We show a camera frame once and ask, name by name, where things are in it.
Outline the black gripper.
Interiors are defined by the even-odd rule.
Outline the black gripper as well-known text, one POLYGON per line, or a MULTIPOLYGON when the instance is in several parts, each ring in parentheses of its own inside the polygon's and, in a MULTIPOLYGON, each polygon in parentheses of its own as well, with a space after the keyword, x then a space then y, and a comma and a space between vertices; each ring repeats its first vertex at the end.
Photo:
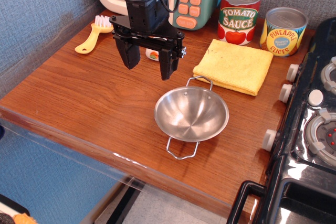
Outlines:
POLYGON ((168 0, 125 0, 128 16, 112 16, 114 39, 124 65, 133 69, 141 59, 140 47, 159 52, 163 81, 177 70, 185 55, 184 34, 169 23, 168 0))

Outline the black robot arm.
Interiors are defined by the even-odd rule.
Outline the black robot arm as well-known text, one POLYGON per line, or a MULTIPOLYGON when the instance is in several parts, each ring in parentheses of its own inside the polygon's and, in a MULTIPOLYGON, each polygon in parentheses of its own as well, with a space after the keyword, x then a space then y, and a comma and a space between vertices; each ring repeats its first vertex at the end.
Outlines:
POLYGON ((185 56, 184 33, 169 22, 169 0, 125 0, 128 15, 111 16, 113 37, 121 59, 128 69, 140 61, 140 48, 159 54, 162 80, 168 80, 177 70, 179 59, 185 56))

